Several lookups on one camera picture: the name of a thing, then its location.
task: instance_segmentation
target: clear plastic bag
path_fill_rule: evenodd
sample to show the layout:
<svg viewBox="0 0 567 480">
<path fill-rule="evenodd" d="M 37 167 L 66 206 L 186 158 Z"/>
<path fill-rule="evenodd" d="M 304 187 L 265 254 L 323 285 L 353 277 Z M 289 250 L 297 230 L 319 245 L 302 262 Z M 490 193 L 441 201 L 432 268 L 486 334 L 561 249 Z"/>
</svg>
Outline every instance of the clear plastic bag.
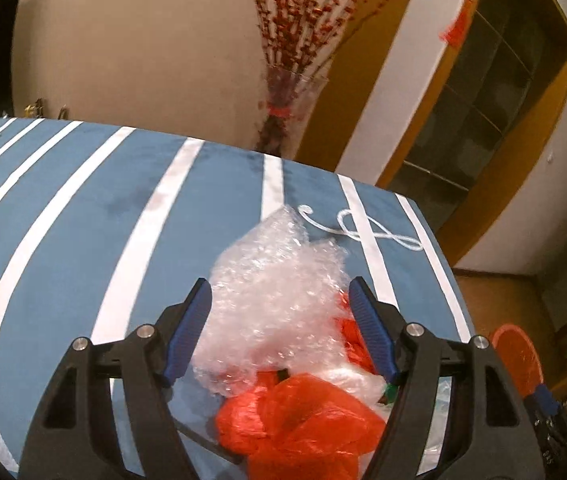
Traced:
<svg viewBox="0 0 567 480">
<path fill-rule="evenodd" d="M 381 399 L 386 389 L 386 381 L 381 375 L 371 374 L 349 362 L 344 362 L 334 368 L 321 367 L 304 371 L 338 386 L 369 407 L 374 406 Z M 294 375 L 296 370 L 293 368 L 290 372 Z"/>
<path fill-rule="evenodd" d="M 345 251 L 332 240 L 310 243 L 289 206 L 254 227 L 217 259 L 212 309 L 193 354 L 197 379 L 235 396 L 257 371 L 335 368 L 346 361 L 339 291 Z"/>
<path fill-rule="evenodd" d="M 450 378 L 440 378 L 437 384 L 437 397 L 435 400 L 435 411 L 433 412 L 433 420 L 430 423 L 430 432 L 428 440 L 425 443 L 423 457 L 419 465 L 419 473 L 422 474 L 430 469 L 437 467 L 441 448 L 443 447 L 443 439 L 445 438 L 445 428 L 448 423 L 448 411 L 450 409 L 450 396 L 452 390 L 452 381 Z"/>
</svg>

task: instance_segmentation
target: wooden floor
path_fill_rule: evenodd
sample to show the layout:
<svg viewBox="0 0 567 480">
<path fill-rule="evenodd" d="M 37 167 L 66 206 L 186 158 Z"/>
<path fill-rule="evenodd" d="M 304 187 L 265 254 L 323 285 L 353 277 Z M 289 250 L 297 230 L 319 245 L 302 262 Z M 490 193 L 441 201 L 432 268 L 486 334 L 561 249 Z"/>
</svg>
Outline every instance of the wooden floor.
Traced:
<svg viewBox="0 0 567 480">
<path fill-rule="evenodd" d="M 564 375 L 564 363 L 534 281 L 525 277 L 455 275 L 477 333 L 488 336 L 504 323 L 520 326 L 537 349 L 545 383 L 557 383 Z"/>
</svg>

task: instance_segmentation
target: white wall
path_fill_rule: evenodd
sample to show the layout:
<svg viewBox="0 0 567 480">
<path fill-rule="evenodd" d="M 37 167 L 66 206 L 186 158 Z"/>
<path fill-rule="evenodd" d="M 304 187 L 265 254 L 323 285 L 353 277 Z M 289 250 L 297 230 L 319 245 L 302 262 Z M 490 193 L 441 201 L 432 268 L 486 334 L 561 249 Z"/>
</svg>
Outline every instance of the white wall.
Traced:
<svg viewBox="0 0 567 480">
<path fill-rule="evenodd" d="M 567 0 L 557 0 L 567 17 Z M 458 267 L 536 274 L 567 241 L 567 101 L 539 161 Z"/>
<path fill-rule="evenodd" d="M 445 50 L 439 35 L 463 0 L 410 0 L 337 173 L 375 184 L 412 120 Z"/>
<path fill-rule="evenodd" d="M 16 111 L 250 146 L 262 53 L 252 0 L 21 0 Z"/>
</svg>

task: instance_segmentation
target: green object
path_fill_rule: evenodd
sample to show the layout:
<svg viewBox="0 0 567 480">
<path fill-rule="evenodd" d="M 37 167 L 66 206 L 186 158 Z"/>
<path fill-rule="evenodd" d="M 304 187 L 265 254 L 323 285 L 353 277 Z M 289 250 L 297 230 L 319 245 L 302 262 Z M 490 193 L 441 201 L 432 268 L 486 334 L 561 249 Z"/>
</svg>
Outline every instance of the green object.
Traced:
<svg viewBox="0 0 567 480">
<path fill-rule="evenodd" d="M 386 384 L 386 389 L 383 394 L 388 400 L 388 404 L 390 404 L 391 402 L 395 402 L 398 393 L 399 393 L 399 387 L 395 386 L 394 384 L 388 383 Z"/>
</svg>

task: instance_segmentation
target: red ribbon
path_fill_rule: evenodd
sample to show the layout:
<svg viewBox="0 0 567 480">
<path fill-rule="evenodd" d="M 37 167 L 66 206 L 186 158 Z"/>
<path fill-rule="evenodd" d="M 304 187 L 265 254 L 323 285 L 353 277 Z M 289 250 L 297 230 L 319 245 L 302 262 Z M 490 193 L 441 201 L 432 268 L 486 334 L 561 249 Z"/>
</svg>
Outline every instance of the red ribbon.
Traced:
<svg viewBox="0 0 567 480">
<path fill-rule="evenodd" d="M 273 104 L 268 103 L 268 114 L 279 117 L 280 119 L 287 119 L 290 117 L 291 109 L 287 107 L 277 107 Z"/>
<path fill-rule="evenodd" d="M 454 23 L 452 23 L 450 27 L 448 27 L 448 30 L 439 35 L 439 38 L 452 46 L 452 48 L 461 47 L 463 41 L 466 39 L 468 22 L 470 22 L 468 10 L 471 2 L 472 0 L 464 1 L 457 19 L 454 20 Z"/>
</svg>

